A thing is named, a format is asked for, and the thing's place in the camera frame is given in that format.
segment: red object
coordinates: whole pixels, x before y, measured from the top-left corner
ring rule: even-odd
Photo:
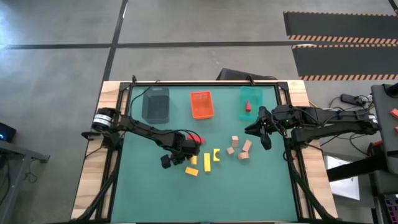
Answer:
[[[246,102],[246,111],[250,112],[251,111],[251,106],[249,102]]]
[[[193,118],[207,119],[214,116],[210,91],[191,93],[190,98]]]
[[[394,109],[390,112],[390,114],[393,115],[395,118],[398,119],[398,110],[397,110],[397,108],[394,108]]]
[[[381,144],[383,144],[383,141],[374,142],[374,143],[373,143],[373,147],[380,146]]]
[[[205,143],[205,139],[204,138],[199,138],[196,134],[188,135],[187,139],[188,140],[194,140],[195,142],[200,143],[200,144]]]

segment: black and orange striped mat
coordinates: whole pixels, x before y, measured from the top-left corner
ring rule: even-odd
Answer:
[[[295,45],[292,51],[302,80],[398,79],[395,44]]]
[[[398,17],[375,14],[284,12],[292,40],[398,44]]]

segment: wooden block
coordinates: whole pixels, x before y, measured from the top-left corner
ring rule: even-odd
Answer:
[[[249,152],[250,146],[251,146],[251,141],[246,140],[246,142],[244,143],[244,146],[243,146],[243,149],[242,149],[242,150],[243,150],[244,152]]]
[[[191,160],[191,165],[198,164],[198,156],[192,156],[190,160]]]
[[[213,162],[219,162],[220,159],[216,157],[216,154],[220,151],[220,149],[213,149]]]
[[[398,110],[397,110],[397,108],[394,108],[392,111],[390,111],[390,114],[393,115],[393,117],[398,119]]]
[[[205,160],[205,172],[211,171],[211,164],[210,164],[210,153],[204,153],[204,160]]]
[[[249,153],[241,152],[238,154],[238,159],[249,159]]]
[[[187,167],[187,168],[185,169],[185,173],[186,173],[186,174],[190,174],[190,175],[197,176],[198,173],[199,173],[199,170],[194,169],[194,168],[191,168],[191,167]]]
[[[234,148],[232,148],[232,147],[227,148],[226,151],[228,152],[229,155],[231,155],[235,152]]]
[[[239,138],[237,136],[232,136],[232,147],[238,147],[239,146]]]

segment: green table surface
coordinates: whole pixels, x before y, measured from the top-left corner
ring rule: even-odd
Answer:
[[[134,87],[132,97],[147,87]],[[264,93],[263,105],[275,108],[273,86],[257,86]],[[192,118],[190,93],[211,91],[214,117]],[[168,151],[151,140],[127,133],[116,187],[112,223],[126,222],[240,222],[297,221],[287,163],[282,158],[281,136],[271,136],[272,149],[265,151],[260,139],[244,133],[252,121],[241,121],[239,86],[170,86],[170,120],[155,124],[159,129],[190,129],[205,138],[198,164],[189,161],[163,169],[160,157]],[[142,97],[133,104],[134,119],[141,117]],[[239,137],[239,147],[229,155],[231,137]],[[245,140],[252,141],[250,159],[238,160]],[[219,148],[220,162],[211,162],[204,172],[203,153]],[[185,173],[189,166],[199,170],[197,177]]]

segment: desk leg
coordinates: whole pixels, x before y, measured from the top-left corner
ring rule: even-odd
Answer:
[[[328,173],[329,182],[333,182],[357,175],[368,174],[381,169],[387,170],[384,154],[371,156],[347,165],[328,169],[326,172]]]
[[[18,191],[21,188],[22,181],[24,181],[25,174],[30,164],[30,158],[27,156],[15,156],[13,159],[20,161],[21,164],[18,165],[18,169],[15,169],[17,166],[14,167],[8,164],[7,169],[11,177],[6,181],[10,182],[10,187],[4,198],[3,204],[1,205],[2,211],[0,214],[0,223],[7,223],[12,210],[14,209]]]

